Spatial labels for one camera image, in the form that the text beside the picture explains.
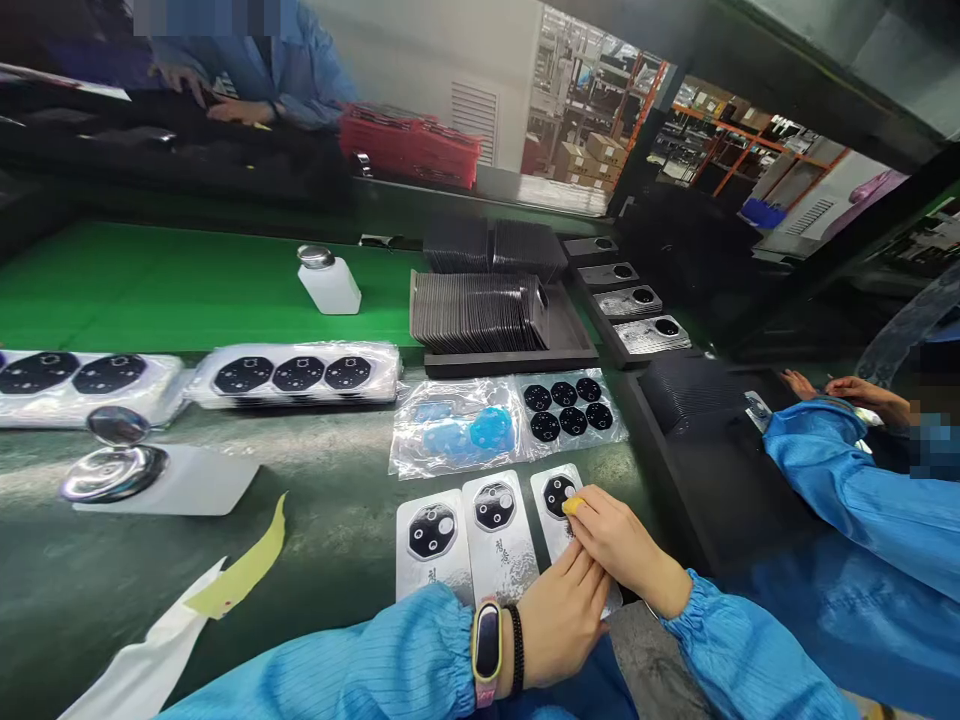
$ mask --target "green mat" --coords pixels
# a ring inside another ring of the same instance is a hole
[[[0,344],[24,350],[193,352],[242,342],[410,337],[417,252],[334,246],[363,293],[321,315],[297,278],[296,240],[82,222],[0,267]]]

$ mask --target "yellow tape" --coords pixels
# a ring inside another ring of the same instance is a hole
[[[213,620],[233,610],[273,567],[283,548],[286,523],[283,517],[284,493],[277,501],[273,522],[257,543],[231,565],[219,578],[201,590],[184,605]]]
[[[585,504],[586,504],[586,501],[584,501],[583,498],[578,498],[578,497],[569,498],[568,500],[563,501],[563,505],[562,505],[563,512],[566,515],[573,515],[574,517],[576,517],[577,510],[580,509],[581,505],[585,505]]]

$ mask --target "plastic bag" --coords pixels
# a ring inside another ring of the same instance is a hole
[[[389,473],[410,480],[526,462],[522,420],[512,377],[424,381],[397,408]]]
[[[211,410],[389,403],[400,371],[390,343],[230,345],[203,359],[187,394]]]
[[[2,350],[0,368],[0,428],[83,428],[106,405],[164,426],[192,377],[172,355]]]
[[[532,459],[626,440],[627,429],[598,368],[514,376]]]

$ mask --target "hand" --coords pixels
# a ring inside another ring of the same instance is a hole
[[[877,387],[858,377],[845,377],[827,383],[827,395],[873,410],[891,427],[910,425],[910,403],[896,393]]]
[[[610,576],[576,540],[537,578],[517,603],[523,625],[524,688],[548,687],[580,671],[607,632],[600,615],[609,591]],[[498,697],[505,696],[498,692]]]
[[[277,119],[270,103],[234,100],[221,95],[217,95],[217,98],[222,102],[210,108],[207,117],[211,120],[237,121],[244,125],[256,125],[258,123],[269,125]]]
[[[197,101],[197,105],[202,108],[207,107],[206,102],[203,100],[201,88],[210,90],[210,85],[200,77],[196,70],[185,65],[158,63],[150,68],[150,75],[153,76],[157,72],[163,77],[163,81],[167,84],[167,87],[178,93],[183,92],[183,83],[186,82],[187,87],[190,88],[190,92],[193,93],[193,99]]]
[[[693,581],[657,546],[630,508],[596,485],[587,485],[564,503],[564,512],[590,556],[621,585],[662,618],[683,613]]]
[[[780,373],[780,377],[783,379],[787,385],[790,386],[790,389],[793,390],[797,397],[801,400],[813,400],[820,393],[817,392],[816,388],[810,384],[810,381],[807,380],[800,373],[787,369],[784,372]]]

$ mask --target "green workbench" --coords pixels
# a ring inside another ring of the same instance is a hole
[[[10,348],[176,352],[217,345],[388,340],[405,382],[423,379],[408,332],[419,253],[337,247],[363,292],[361,314],[321,316],[295,275],[298,242],[80,223],[0,267],[0,343]],[[236,559],[286,502],[287,539],[237,609],[203,631],[171,700],[278,643],[366,620],[394,600],[396,508],[483,473],[399,482],[387,475],[393,408],[257,412],[190,407],[158,436],[256,458],[263,467],[221,518],[75,512],[57,495],[96,443],[83,432],[0,433],[0,702],[53,718],[124,645],[218,559]],[[515,466],[541,568],[548,556],[530,476],[574,462],[627,502],[657,538],[669,530],[626,443]]]

